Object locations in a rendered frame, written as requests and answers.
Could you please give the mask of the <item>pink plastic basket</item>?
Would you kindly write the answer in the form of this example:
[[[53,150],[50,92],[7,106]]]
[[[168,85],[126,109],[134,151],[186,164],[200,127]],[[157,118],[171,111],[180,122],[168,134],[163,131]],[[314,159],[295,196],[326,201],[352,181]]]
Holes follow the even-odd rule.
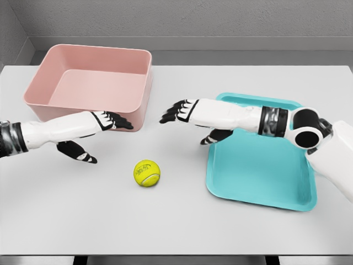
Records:
[[[58,44],[45,55],[23,99],[41,121],[106,110],[120,114],[138,131],[152,80],[147,50]]]

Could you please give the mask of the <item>blue plastic tray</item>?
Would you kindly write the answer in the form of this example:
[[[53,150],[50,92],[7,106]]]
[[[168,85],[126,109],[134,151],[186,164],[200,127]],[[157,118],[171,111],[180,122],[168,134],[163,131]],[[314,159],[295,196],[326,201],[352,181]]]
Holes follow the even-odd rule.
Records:
[[[317,189],[305,153],[287,139],[235,129],[210,146],[207,189],[223,199],[310,211]]]

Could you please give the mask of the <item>yellow tennis ball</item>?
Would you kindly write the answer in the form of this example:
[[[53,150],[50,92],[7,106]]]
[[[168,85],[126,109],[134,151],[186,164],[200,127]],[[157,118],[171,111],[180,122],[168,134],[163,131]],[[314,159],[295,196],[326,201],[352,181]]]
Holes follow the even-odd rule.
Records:
[[[158,183],[161,170],[154,161],[142,160],[135,165],[133,176],[138,185],[151,187]]]

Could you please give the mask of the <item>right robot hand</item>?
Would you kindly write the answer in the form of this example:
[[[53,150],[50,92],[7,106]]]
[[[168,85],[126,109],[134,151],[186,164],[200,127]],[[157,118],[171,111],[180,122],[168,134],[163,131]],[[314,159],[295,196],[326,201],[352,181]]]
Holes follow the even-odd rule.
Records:
[[[160,119],[161,124],[179,121],[211,132],[200,141],[201,145],[214,144],[233,134],[235,119],[230,117],[231,106],[213,99],[183,99],[173,104]]]

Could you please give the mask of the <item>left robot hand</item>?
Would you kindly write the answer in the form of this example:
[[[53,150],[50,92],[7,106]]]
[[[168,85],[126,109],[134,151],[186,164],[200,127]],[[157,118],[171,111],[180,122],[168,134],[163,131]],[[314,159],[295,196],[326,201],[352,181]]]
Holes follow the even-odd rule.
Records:
[[[109,129],[133,129],[131,122],[126,118],[108,111],[84,111],[71,114],[65,116],[59,126],[60,128],[55,131],[56,135],[54,136],[54,140],[58,141],[56,144],[58,151],[74,160],[92,164],[96,164],[97,159],[74,142],[74,139],[89,137]]]

